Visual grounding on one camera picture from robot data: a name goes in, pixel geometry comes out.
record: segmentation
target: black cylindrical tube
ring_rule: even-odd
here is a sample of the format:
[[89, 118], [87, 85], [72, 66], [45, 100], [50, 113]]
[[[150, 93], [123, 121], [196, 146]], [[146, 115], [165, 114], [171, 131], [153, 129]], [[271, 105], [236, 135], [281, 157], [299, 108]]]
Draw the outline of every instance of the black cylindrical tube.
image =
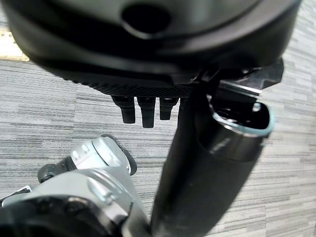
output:
[[154, 237], [199, 237], [215, 226], [245, 183], [273, 126], [263, 104], [246, 127], [220, 117], [197, 91], [180, 113], [155, 199]]

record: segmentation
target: striped carpet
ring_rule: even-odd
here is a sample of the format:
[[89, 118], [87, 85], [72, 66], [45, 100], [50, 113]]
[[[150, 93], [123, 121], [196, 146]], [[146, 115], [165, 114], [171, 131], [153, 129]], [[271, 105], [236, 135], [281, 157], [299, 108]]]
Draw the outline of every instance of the striped carpet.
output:
[[[6, 27], [0, 10], [0, 27]], [[284, 55], [281, 84], [262, 101], [276, 118], [272, 134], [242, 192], [209, 236], [316, 236], [316, 2], [302, 4]], [[31, 62], [0, 61], [0, 196], [37, 185], [40, 167], [67, 156], [85, 139], [114, 135], [136, 158], [133, 181], [150, 214], [177, 120], [145, 129], [123, 124], [111, 98], [55, 77]]]

